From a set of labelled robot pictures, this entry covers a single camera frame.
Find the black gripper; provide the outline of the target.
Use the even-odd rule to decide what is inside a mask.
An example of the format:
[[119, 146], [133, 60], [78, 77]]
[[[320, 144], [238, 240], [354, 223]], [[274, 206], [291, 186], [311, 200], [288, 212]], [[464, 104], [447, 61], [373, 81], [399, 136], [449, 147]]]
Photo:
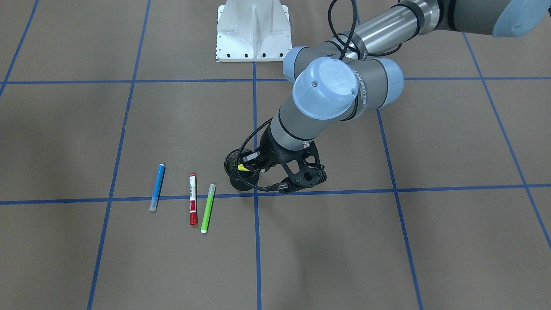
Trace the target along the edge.
[[288, 163], [296, 161], [299, 169], [302, 167], [302, 140], [292, 135], [285, 127], [267, 127], [260, 138], [259, 147], [247, 151], [246, 145], [257, 133], [257, 128], [241, 147], [241, 163], [248, 171], [268, 171], [271, 167], [281, 165], [287, 174], [293, 171]]

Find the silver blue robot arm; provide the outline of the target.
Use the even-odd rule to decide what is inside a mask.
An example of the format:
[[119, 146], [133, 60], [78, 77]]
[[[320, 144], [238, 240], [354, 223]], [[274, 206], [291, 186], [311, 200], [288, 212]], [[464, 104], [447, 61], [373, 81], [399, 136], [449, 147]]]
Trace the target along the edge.
[[399, 65], [387, 59], [402, 43], [434, 30], [521, 37], [545, 16], [548, 0], [402, 0], [365, 23], [334, 33], [317, 47], [299, 46], [285, 57], [293, 85], [270, 120], [258, 149], [237, 152], [228, 173], [248, 177], [281, 165], [290, 177], [311, 181], [325, 168], [314, 139], [339, 121], [394, 102], [404, 87]]

